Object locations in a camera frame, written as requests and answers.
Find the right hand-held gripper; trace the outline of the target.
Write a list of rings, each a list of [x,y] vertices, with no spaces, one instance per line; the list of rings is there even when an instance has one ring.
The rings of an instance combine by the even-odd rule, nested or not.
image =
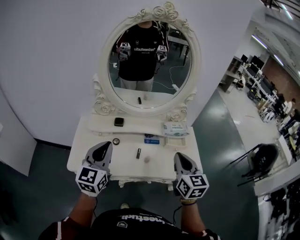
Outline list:
[[[183,199],[202,198],[209,188],[207,176],[201,174],[195,161],[187,155],[177,152],[174,156],[174,170],[177,183],[175,195]]]

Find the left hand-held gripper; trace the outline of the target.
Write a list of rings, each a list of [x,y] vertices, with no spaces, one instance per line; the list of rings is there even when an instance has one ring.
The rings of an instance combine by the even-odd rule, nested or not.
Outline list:
[[[97,197],[106,188],[110,173],[104,169],[108,169],[112,152],[113,144],[111,141],[98,143],[88,150],[75,178],[82,193],[90,197]]]

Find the white ornate dressing table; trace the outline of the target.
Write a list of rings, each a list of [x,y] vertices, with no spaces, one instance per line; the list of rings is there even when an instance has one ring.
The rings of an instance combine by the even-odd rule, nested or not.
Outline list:
[[[119,186],[125,183],[146,181],[167,184],[170,188],[176,179],[174,171],[174,155],[181,152],[196,162],[202,169],[198,146],[192,128],[185,138],[185,148],[172,148],[165,146],[165,137],[160,137],[160,144],[144,143],[143,134],[107,134],[93,132],[88,128],[88,117],[80,118],[75,137],[71,146],[71,152],[67,162],[67,169],[77,172],[88,150],[98,143],[112,141],[119,138],[119,145],[114,145],[112,159],[109,164],[111,180],[117,180]],[[141,148],[140,158],[136,159],[138,148]]]

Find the small white drawer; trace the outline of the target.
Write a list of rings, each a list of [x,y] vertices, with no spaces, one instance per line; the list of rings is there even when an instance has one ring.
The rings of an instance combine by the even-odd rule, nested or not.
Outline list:
[[[187,142],[185,137],[165,137],[165,146],[172,148],[185,148],[187,146]]]

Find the person's right forearm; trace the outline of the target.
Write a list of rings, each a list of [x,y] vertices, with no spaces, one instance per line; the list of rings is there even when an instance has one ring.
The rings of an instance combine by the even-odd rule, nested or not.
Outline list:
[[[190,234],[205,230],[197,203],[181,207],[181,229]]]

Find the person's left forearm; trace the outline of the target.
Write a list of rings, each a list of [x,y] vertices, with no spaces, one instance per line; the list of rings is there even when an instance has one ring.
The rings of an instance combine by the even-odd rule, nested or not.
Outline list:
[[[96,197],[81,193],[69,217],[82,227],[90,227],[96,206]]]

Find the white green wet wipes pack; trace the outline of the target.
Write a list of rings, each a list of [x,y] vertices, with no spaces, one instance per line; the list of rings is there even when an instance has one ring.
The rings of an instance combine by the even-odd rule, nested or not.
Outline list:
[[[165,122],[163,123],[163,133],[169,137],[185,137],[189,135],[188,127],[184,122]]]

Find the person's black and maroon shirt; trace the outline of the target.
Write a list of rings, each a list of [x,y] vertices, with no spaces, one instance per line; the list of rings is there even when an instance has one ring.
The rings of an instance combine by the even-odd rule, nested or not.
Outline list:
[[[106,211],[87,228],[67,217],[48,226],[38,240],[221,240],[221,238],[209,229],[193,235],[177,228],[160,215],[139,208],[129,208]]]

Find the black backpack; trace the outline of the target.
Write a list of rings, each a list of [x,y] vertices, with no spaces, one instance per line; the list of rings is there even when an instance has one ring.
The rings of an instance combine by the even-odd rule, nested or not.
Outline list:
[[[253,170],[256,173],[268,172],[278,158],[279,150],[275,144],[260,144],[252,158]]]

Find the white shelf unit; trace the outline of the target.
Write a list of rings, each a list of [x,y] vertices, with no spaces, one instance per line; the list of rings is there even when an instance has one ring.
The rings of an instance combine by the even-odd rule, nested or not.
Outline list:
[[[36,144],[0,89],[0,161],[28,176]]]

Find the grey open cabinet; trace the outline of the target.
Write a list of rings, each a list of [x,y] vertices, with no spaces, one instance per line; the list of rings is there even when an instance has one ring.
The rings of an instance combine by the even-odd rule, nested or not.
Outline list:
[[[242,65],[241,59],[234,56],[231,60],[231,63],[229,64],[229,67],[227,68],[224,76],[222,77],[219,85],[221,86],[221,89],[224,92],[227,92],[233,83],[234,80],[237,80],[238,77],[238,70],[240,66]]]

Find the black equipment pile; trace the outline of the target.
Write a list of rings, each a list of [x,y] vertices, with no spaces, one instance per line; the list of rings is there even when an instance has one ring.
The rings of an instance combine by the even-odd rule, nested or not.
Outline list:
[[[300,178],[263,198],[270,205],[265,240],[300,240]]]

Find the row of desks with monitors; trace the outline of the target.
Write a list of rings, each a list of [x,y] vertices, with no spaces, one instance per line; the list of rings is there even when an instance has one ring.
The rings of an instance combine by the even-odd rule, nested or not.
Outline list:
[[[267,93],[282,93],[285,101],[290,102],[292,98],[296,99],[293,109],[300,111],[300,85],[292,78],[292,76],[276,61],[275,58],[269,57],[262,68],[264,78],[260,81],[260,85]]]

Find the oval mirror white carved frame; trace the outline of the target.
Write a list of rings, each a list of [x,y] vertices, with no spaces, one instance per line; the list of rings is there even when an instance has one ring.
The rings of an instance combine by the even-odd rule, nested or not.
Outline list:
[[[189,76],[186,83],[177,92],[176,96],[167,103],[151,108],[140,108],[124,102],[113,90],[109,83],[109,57],[110,50],[117,40],[118,36],[134,26],[135,24],[147,20],[163,21],[179,29],[190,47],[192,62],[190,65]],[[94,90],[96,101],[94,103],[95,111],[100,115],[109,115],[111,113],[126,113],[137,117],[162,116],[165,121],[186,121],[188,113],[188,102],[192,101],[197,93],[196,82],[198,80],[201,66],[200,44],[196,34],[190,28],[187,19],[182,19],[178,11],[171,2],[166,2],[153,9],[142,9],[136,15],[128,16],[110,33],[105,45],[102,48],[99,61],[99,71],[95,75]]]

